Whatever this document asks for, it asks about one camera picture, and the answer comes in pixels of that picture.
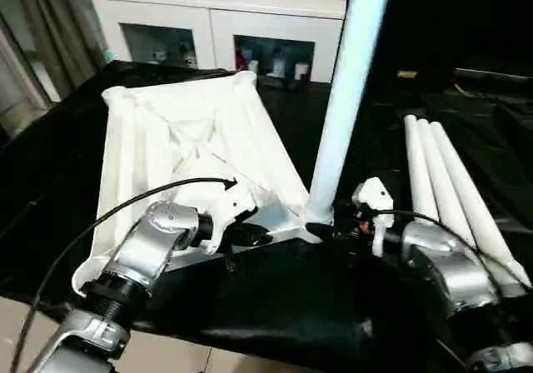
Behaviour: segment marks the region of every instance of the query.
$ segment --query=white plastic tube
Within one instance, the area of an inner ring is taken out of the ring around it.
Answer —
[[[416,125],[420,133],[424,156],[426,157],[427,170],[430,174],[431,187],[435,196],[441,222],[468,241],[475,247],[476,242],[468,226],[465,213],[459,203],[456,190],[453,187],[446,166],[442,160],[439,148],[431,133],[430,125],[426,119],[419,120]]]
[[[331,223],[331,204],[365,89],[387,0],[349,0],[306,219]]]
[[[433,122],[431,130],[480,251],[496,258],[529,285],[530,281],[524,267],[511,254],[496,222],[477,191],[476,185],[468,174],[459,154],[457,154],[456,149],[451,144],[450,138],[446,135],[444,128],[439,122]],[[496,264],[489,263],[488,266],[496,280],[503,286],[516,282]]]
[[[424,149],[422,148],[420,133],[416,125],[416,117],[407,115],[404,118],[404,123],[406,125],[407,162],[409,164],[413,211],[439,220],[433,188],[427,171]],[[420,218],[416,218],[416,221],[428,223],[428,221]]]

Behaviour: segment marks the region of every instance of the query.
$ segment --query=glass cabinet door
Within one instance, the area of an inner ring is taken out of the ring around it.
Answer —
[[[342,20],[211,10],[217,67],[330,82]]]
[[[176,67],[216,67],[208,9],[116,0],[92,2],[114,58]]]
[[[121,23],[132,60],[198,68],[192,30]]]
[[[314,42],[235,35],[235,65],[260,75],[308,81]]]

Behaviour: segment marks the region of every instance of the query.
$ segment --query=grey curtain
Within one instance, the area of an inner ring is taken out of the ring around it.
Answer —
[[[81,0],[21,0],[39,59],[61,99],[105,64]]]

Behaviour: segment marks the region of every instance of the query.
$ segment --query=black cloth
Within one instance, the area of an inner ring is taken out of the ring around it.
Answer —
[[[12,139],[0,153],[0,295],[29,302],[55,256],[94,219],[107,123],[103,90],[225,74],[113,62]],[[269,80],[260,77],[257,90],[309,187],[330,87],[289,91]],[[511,250],[533,275],[533,114],[519,107],[446,95],[367,94],[336,202],[378,176],[395,206],[411,209],[406,113],[443,123]],[[60,319],[76,301],[70,277],[91,240],[59,266],[42,299],[48,315]],[[324,371],[423,371],[437,353],[416,294],[382,261],[299,239],[234,258],[233,273],[222,258],[166,273],[135,327]]]

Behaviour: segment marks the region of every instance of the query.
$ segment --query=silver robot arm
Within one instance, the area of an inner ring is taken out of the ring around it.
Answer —
[[[31,373],[110,373],[130,339],[135,311],[152,294],[173,250],[212,236],[212,220],[170,201],[151,204],[97,280],[32,363]]]
[[[527,287],[504,296],[479,254],[432,223],[412,221],[395,235],[389,230],[393,216],[375,213],[393,209],[391,197],[377,178],[360,185],[352,200],[360,207],[363,221],[363,204],[369,209],[374,230],[367,232],[371,234],[367,249],[375,256],[397,257],[431,284],[441,306],[434,312],[446,318],[455,343],[463,350],[468,371],[533,370],[531,294]],[[351,237],[364,238],[352,233]]]

